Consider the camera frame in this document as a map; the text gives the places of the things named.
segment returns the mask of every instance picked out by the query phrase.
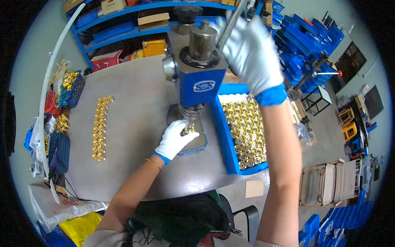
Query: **red box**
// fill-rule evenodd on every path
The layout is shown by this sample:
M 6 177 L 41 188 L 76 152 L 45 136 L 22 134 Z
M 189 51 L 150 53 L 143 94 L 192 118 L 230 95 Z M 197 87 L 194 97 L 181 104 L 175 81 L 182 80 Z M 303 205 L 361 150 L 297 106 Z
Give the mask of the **red box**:
M 119 58 L 119 55 L 123 50 L 114 51 L 108 54 L 99 55 L 93 57 L 90 61 L 92 62 L 96 71 L 102 70 L 120 63 L 123 63 L 123 59 Z

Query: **blue glove cuff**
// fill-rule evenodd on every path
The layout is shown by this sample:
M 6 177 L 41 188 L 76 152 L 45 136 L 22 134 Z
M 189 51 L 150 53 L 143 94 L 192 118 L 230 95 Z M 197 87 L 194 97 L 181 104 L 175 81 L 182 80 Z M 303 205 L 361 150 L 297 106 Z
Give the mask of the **blue glove cuff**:
M 154 152 L 154 155 L 158 155 L 158 156 L 165 162 L 166 165 L 167 165 L 167 164 L 169 163 L 169 161 L 170 161 L 168 158 L 166 158 L 166 157 L 163 156 L 163 155 L 158 154 L 157 152 Z
M 255 96 L 255 100 L 262 106 L 281 105 L 286 99 L 287 92 L 285 91 L 284 83 L 266 89 Z

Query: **black knob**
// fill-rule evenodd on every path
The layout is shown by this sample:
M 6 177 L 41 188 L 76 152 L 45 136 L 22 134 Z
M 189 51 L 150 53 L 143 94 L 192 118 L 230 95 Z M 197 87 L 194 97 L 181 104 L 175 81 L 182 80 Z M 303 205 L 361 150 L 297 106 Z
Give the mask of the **black knob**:
M 173 13 L 177 15 L 181 24 L 193 24 L 197 16 L 202 15 L 203 9 L 195 5 L 180 5 L 174 7 Z

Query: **chair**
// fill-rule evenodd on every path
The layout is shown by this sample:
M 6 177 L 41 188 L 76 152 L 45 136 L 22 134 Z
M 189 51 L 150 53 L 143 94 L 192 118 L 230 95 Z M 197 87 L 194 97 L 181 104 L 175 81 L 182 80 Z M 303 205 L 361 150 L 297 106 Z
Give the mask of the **chair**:
M 352 108 L 346 108 L 337 114 L 338 118 L 340 119 L 339 126 L 347 126 L 349 125 L 355 118 L 354 112 Z
M 228 216 L 229 225 L 231 228 L 235 228 L 235 221 L 233 218 L 236 214 L 241 212 L 244 212 L 246 214 L 248 241 L 250 242 L 251 245 L 254 245 L 256 240 L 256 234 L 258 233 L 258 226 L 259 226 L 258 209 L 254 205 L 251 205 L 233 213 L 229 201 L 226 199 L 226 197 L 224 197 L 222 194 L 218 194 L 218 195 L 221 199 L 222 208 L 225 211 L 226 215 Z
M 346 125 L 345 127 L 343 127 L 343 134 L 344 134 L 344 139 L 346 140 L 346 142 L 350 141 L 351 138 L 356 136 L 358 134 L 358 131 L 357 131 L 357 125 L 355 124 L 355 122 L 352 122 L 349 125 Z
M 299 206 L 338 205 L 355 195 L 356 161 L 339 160 L 303 169 Z

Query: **blue label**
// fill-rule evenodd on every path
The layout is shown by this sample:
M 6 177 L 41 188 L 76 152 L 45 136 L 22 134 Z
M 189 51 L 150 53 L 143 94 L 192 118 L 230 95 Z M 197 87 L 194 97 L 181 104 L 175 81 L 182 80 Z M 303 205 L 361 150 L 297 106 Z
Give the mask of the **blue label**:
M 199 81 L 194 85 L 194 92 L 205 92 L 214 89 L 215 81 Z

